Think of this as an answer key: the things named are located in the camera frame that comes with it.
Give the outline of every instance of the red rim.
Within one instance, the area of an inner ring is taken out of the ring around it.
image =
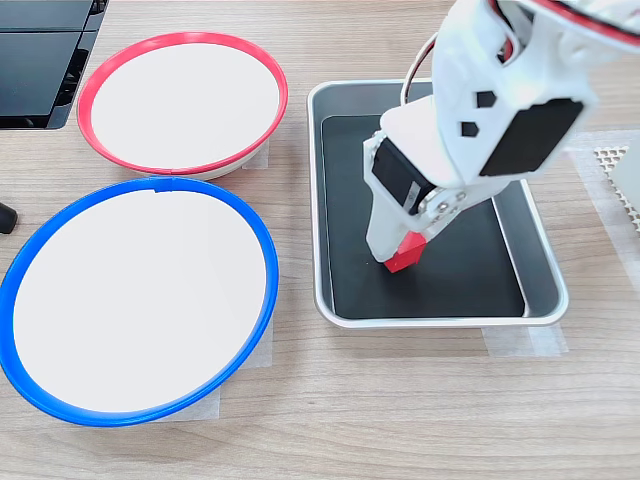
[[[275,77],[276,82],[278,83],[278,90],[280,92],[280,104],[278,105],[278,111],[276,113],[275,119],[273,120],[273,123],[258,140],[256,140],[253,144],[249,145],[244,150],[236,153],[235,155],[222,160],[218,160],[213,163],[209,163],[207,165],[177,169],[152,168],[134,165],[116,157],[109,150],[107,150],[104,145],[102,145],[100,140],[98,140],[95,132],[93,131],[93,125],[91,124],[91,108],[93,107],[93,101],[96,98],[96,94],[100,90],[100,87],[102,87],[104,82],[113,72],[115,72],[118,68],[120,68],[128,61],[133,60],[140,55],[151,52],[153,50],[157,50],[159,48],[172,47],[174,45],[184,45],[189,43],[211,43],[215,45],[223,45],[226,47],[235,48],[236,50],[240,50],[241,52],[251,55],[258,61],[260,61],[265,67],[267,67],[271,74]],[[147,40],[143,40],[140,43],[131,45],[130,47],[127,47],[124,50],[116,53],[114,56],[109,58],[109,60],[100,65],[100,67],[98,67],[93,75],[91,75],[89,80],[87,80],[87,83],[84,86],[80,97],[78,98],[78,125],[80,126],[82,135],[84,135],[84,138],[87,140],[89,145],[91,145],[91,147],[100,155],[118,165],[136,170],[138,172],[152,174],[193,175],[226,167],[227,165],[231,165],[232,163],[237,162],[241,158],[249,155],[251,152],[256,150],[260,145],[262,145],[262,143],[265,142],[265,140],[267,140],[267,138],[269,138],[269,136],[271,136],[271,134],[280,124],[280,121],[284,116],[284,112],[287,109],[288,100],[289,89],[287,86],[287,79],[284,75],[284,72],[282,71],[282,68],[280,68],[278,62],[276,62],[271,55],[269,55],[259,46],[241,38],[234,37],[232,35],[226,35],[223,33],[170,33],[167,35],[160,35],[157,37],[149,38]]]

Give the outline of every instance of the black mat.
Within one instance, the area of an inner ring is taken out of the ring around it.
[[[322,124],[335,313],[347,319],[522,316],[524,301],[490,201],[459,215],[418,265],[392,274],[371,256],[365,235],[372,195],[362,178],[362,142],[378,121],[331,117]]]

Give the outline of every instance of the red wire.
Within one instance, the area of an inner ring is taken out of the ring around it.
[[[504,14],[498,6],[498,0],[489,0],[489,5],[491,5],[491,9],[496,13],[496,15],[501,19],[504,19]],[[507,42],[504,46],[504,61],[508,61],[511,58],[511,55],[513,55],[513,43],[511,43],[511,40],[507,38]]]
[[[640,35],[625,32],[623,30],[619,30],[612,25],[607,25],[603,22],[599,22],[587,16],[580,15],[562,2],[558,2],[555,0],[533,0],[538,5],[545,7],[548,10],[560,15],[562,18],[569,20],[576,25],[580,25],[581,27],[588,28],[600,35],[604,35],[605,37],[612,38],[622,43],[627,43],[629,45],[633,45],[634,47],[640,47]]]

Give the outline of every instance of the black object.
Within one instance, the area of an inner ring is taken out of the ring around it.
[[[410,215],[418,213],[420,202],[436,188],[388,138],[373,159],[373,174]]]
[[[372,194],[362,176],[362,142],[378,129],[378,116],[322,123],[326,304],[346,319],[521,317],[524,300],[491,201],[463,212],[418,265],[392,274],[374,260],[365,240]]]
[[[0,1],[0,128],[60,128],[106,0]]]
[[[475,122],[460,122],[460,135],[463,137],[477,137],[480,129]]]
[[[520,110],[482,168],[480,175],[533,172],[567,134],[584,105],[556,98],[544,105]]]
[[[18,214],[16,211],[0,203],[0,233],[11,233],[17,221]]]
[[[496,94],[490,90],[476,93],[476,106],[478,108],[491,108],[496,103],[496,100]]]

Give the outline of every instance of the blue rim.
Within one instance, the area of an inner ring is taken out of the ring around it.
[[[264,254],[267,281],[262,310],[251,336],[240,352],[215,377],[191,393],[164,405],[136,412],[104,413],[78,408],[62,402],[40,388],[24,369],[13,336],[13,309],[24,275],[43,245],[65,223],[84,210],[109,198],[138,190],[156,192],[187,191],[215,197],[236,210],[253,229]],[[260,341],[273,313],[278,294],[278,257],[267,227],[243,200],[210,183],[177,177],[151,177],[129,180],[98,190],[69,205],[45,223],[22,247],[0,288],[0,365],[15,389],[40,410],[61,420],[91,427],[121,427],[149,422],[171,415],[197,402],[229,378]]]

